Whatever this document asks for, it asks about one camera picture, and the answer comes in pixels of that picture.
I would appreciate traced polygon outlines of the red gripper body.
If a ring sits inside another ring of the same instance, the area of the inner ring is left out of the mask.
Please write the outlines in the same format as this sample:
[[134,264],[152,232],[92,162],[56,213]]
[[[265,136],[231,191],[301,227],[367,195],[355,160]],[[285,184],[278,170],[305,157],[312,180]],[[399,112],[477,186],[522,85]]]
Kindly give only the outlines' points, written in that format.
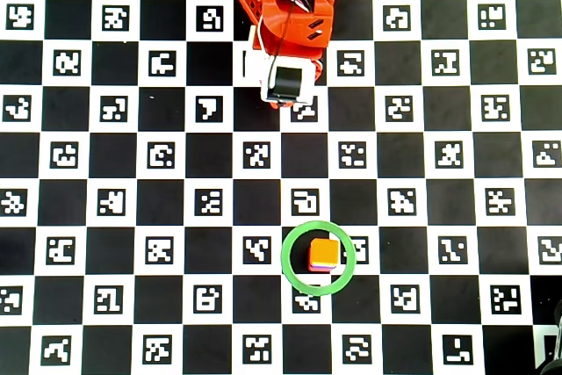
[[316,83],[333,23],[332,8],[263,8],[256,26],[256,49],[263,54],[260,83],[274,82],[277,68],[301,68],[301,82]]

